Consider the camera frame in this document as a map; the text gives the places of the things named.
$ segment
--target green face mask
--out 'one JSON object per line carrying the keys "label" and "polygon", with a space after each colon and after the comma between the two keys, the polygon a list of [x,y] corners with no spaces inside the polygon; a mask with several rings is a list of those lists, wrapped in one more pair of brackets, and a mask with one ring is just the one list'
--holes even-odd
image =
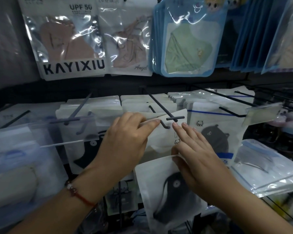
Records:
{"label": "green face mask", "polygon": [[167,73],[198,70],[211,55],[212,50],[210,43],[192,35],[190,24],[180,24],[172,31],[168,42],[165,56]]}

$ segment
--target black face mask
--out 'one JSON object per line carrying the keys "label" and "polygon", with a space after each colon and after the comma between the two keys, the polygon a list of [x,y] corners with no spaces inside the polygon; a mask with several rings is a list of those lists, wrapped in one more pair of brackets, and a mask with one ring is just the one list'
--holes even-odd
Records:
{"label": "black face mask", "polygon": [[99,140],[92,140],[92,141],[84,142],[84,146],[85,146],[84,155],[81,158],[76,159],[74,161],[74,163],[76,165],[78,165],[84,169],[84,168],[86,168],[86,166],[88,166],[94,160],[94,158],[96,157],[96,155],[99,151],[100,145],[103,141],[103,137],[105,135],[105,132],[106,132],[106,130],[99,132]]}
{"label": "black face mask", "polygon": [[153,213],[154,219],[167,224],[178,217],[178,208],[182,207],[187,200],[189,190],[180,172],[169,176],[164,183],[164,191],[157,210]]}
{"label": "black face mask", "polygon": [[210,143],[215,153],[228,153],[229,152],[229,143],[228,137],[229,134],[223,133],[218,125],[209,126],[202,130],[202,135]]}

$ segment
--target bracelet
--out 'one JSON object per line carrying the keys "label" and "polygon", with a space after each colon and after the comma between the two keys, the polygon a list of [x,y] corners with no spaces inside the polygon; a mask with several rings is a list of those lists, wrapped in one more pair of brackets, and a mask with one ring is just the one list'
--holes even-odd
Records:
{"label": "bracelet", "polygon": [[65,186],[66,188],[70,191],[71,196],[76,196],[78,199],[80,199],[84,204],[88,205],[88,206],[92,206],[92,207],[96,207],[96,204],[86,200],[86,198],[82,197],[76,188],[73,187],[73,185],[71,184],[70,180],[67,180],[65,182]]}

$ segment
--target blonde cartoon figure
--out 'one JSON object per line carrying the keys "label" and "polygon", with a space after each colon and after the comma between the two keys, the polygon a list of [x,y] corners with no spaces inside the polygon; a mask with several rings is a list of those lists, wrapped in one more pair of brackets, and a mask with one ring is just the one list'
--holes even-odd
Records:
{"label": "blonde cartoon figure", "polygon": [[233,10],[235,8],[239,8],[244,5],[247,0],[228,0],[228,9]]}
{"label": "blonde cartoon figure", "polygon": [[207,5],[207,10],[211,12],[218,11],[222,8],[225,0],[205,0],[205,4]]}

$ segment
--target blue stripe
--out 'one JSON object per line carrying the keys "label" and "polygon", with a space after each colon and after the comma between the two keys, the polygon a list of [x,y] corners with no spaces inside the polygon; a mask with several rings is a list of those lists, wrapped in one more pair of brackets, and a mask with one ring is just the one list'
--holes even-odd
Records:
{"label": "blue stripe", "polygon": [[234,98],[253,98],[251,96],[236,96],[236,95],[228,95],[229,97],[234,97]]}
{"label": "blue stripe", "polygon": [[193,110],[188,110],[188,112],[197,112],[197,113],[215,114],[215,115],[223,115],[223,116],[233,116],[233,117],[235,117],[235,115],[226,114],[226,113],[203,112],[203,111],[193,111]]}
{"label": "blue stripe", "polygon": [[233,153],[216,153],[219,158],[232,159]]}

